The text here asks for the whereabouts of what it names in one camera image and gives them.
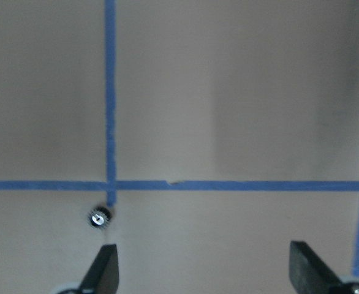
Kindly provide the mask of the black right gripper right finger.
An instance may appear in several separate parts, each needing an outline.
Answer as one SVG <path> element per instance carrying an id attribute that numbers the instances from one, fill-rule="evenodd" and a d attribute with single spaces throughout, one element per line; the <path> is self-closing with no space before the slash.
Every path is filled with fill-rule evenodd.
<path id="1" fill-rule="evenodd" d="M 304 241 L 291 241 L 289 279 L 299 294 L 344 293 L 344 283 Z"/>

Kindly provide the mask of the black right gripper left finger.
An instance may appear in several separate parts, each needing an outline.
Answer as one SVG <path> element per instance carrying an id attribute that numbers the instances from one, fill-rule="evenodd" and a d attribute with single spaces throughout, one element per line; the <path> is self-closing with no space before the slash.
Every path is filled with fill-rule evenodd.
<path id="1" fill-rule="evenodd" d="M 116 244 L 103 245 L 87 270 L 79 293 L 115 294 L 119 286 L 118 250 Z"/>

